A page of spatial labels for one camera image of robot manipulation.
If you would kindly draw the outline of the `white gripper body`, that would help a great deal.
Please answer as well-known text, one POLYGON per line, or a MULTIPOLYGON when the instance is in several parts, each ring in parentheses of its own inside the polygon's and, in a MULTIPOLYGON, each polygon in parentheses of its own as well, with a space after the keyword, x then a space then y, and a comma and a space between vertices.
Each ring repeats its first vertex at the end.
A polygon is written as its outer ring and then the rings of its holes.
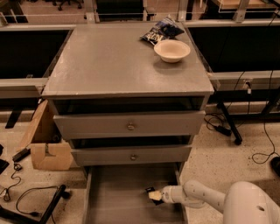
POLYGON ((181 185, 168 185, 161 190, 162 201, 165 203, 176 204, 183 203, 185 198, 181 185))

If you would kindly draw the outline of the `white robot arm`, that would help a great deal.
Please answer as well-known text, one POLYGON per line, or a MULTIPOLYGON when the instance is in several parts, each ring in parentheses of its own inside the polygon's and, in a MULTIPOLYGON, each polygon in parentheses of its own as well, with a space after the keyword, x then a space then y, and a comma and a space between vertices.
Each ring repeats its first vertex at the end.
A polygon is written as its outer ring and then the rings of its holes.
POLYGON ((247 181, 233 183, 226 193, 196 180, 167 185, 157 191, 151 187, 146 192, 156 205, 202 208, 208 204, 223 214, 223 224, 280 224, 279 205, 262 188, 247 181))

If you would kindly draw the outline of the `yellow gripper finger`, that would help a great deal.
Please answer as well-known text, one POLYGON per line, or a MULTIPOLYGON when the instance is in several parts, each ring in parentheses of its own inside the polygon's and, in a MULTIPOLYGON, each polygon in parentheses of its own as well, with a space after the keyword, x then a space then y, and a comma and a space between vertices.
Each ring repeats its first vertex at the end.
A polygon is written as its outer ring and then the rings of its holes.
POLYGON ((162 199, 162 194, 160 191, 149 192, 148 196, 152 200, 160 201, 162 199))

